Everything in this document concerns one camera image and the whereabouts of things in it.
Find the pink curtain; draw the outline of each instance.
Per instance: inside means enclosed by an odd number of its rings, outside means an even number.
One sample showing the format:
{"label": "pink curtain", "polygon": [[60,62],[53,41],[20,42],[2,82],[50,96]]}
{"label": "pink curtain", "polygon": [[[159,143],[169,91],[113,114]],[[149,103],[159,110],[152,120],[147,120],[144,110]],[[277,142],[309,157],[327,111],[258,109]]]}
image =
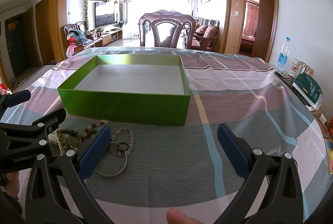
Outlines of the pink curtain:
{"label": "pink curtain", "polygon": [[247,36],[255,35],[258,24],[259,6],[246,2],[247,15],[245,17],[246,25],[243,34]]}

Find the floral cushion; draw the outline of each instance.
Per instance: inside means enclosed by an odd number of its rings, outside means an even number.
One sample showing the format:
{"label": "floral cushion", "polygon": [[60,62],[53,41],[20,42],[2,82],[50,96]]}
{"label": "floral cushion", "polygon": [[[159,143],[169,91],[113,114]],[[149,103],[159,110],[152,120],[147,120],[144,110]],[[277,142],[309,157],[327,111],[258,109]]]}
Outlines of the floral cushion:
{"label": "floral cushion", "polygon": [[195,32],[205,33],[207,28],[208,28],[208,26],[201,26],[201,27],[198,27]]}
{"label": "floral cushion", "polygon": [[[207,30],[205,31],[204,37],[205,38],[215,38],[217,31],[219,30],[218,27],[209,25]],[[207,40],[207,46],[211,45],[213,40]]]}

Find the electrical outlet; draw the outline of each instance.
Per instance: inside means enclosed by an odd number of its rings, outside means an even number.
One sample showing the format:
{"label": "electrical outlet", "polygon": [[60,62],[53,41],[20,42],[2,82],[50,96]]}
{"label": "electrical outlet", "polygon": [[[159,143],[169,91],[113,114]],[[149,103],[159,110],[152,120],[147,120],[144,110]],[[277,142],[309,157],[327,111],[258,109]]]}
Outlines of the electrical outlet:
{"label": "electrical outlet", "polygon": [[321,116],[319,117],[319,120],[323,125],[325,124],[326,118],[325,118],[324,114],[321,114]]}

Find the tv cabinet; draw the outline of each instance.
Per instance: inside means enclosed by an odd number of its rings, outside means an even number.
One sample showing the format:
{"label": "tv cabinet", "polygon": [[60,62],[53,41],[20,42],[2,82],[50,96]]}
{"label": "tv cabinet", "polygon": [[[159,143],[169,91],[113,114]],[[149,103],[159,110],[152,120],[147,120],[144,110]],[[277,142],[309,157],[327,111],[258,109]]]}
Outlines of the tv cabinet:
{"label": "tv cabinet", "polygon": [[121,39],[122,37],[123,37],[123,29],[117,29],[110,32],[106,32],[102,34],[101,37],[95,40],[96,47],[103,47],[109,44],[110,42]]}

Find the plastic water bottle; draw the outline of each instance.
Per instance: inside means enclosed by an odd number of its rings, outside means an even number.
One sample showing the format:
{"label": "plastic water bottle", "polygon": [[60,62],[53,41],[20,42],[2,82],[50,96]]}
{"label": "plastic water bottle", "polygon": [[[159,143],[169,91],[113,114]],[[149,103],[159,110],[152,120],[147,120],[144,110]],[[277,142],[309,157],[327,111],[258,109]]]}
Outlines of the plastic water bottle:
{"label": "plastic water bottle", "polygon": [[279,56],[279,60],[277,61],[277,65],[275,71],[283,72],[284,67],[286,67],[287,59],[289,56],[288,44],[290,43],[290,38],[286,38],[286,41],[283,43],[281,48],[281,53]]}

